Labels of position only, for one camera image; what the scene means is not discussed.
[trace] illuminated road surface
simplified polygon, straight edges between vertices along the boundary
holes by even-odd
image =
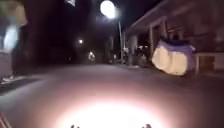
[[[224,80],[106,65],[68,67],[38,78],[0,97],[14,128],[224,126]]]

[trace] building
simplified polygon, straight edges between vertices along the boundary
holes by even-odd
[[[161,36],[172,38],[179,35],[196,49],[197,72],[200,69],[224,69],[223,5],[221,0],[163,0],[125,30],[125,43],[134,49],[139,35],[148,33],[152,55]]]

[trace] tarp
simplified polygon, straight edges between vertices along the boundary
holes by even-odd
[[[192,52],[189,43],[160,40],[152,62],[159,70],[171,75],[182,76],[191,69]]]

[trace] street lamp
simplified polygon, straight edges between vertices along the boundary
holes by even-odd
[[[101,13],[108,19],[114,19],[117,17],[117,10],[113,2],[105,0],[100,5]],[[118,23],[120,45],[121,45],[121,63],[123,63],[123,43],[122,43],[122,33],[121,33],[121,22]]]
[[[79,40],[79,44],[83,44],[83,40]]]
[[[93,52],[89,52],[89,55],[88,55],[88,59],[90,60],[90,61],[95,61],[95,55],[94,55],[94,53]]]

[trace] night sky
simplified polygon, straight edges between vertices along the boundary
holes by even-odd
[[[109,21],[100,13],[102,0],[76,0],[75,7],[63,0],[24,0],[29,21],[26,40],[32,44],[35,60],[41,62],[62,62],[71,55],[74,61],[80,59],[81,53],[74,47],[79,38],[85,41],[83,53],[103,54],[105,40],[118,35],[119,20],[124,30],[159,1],[112,0],[121,16]]]

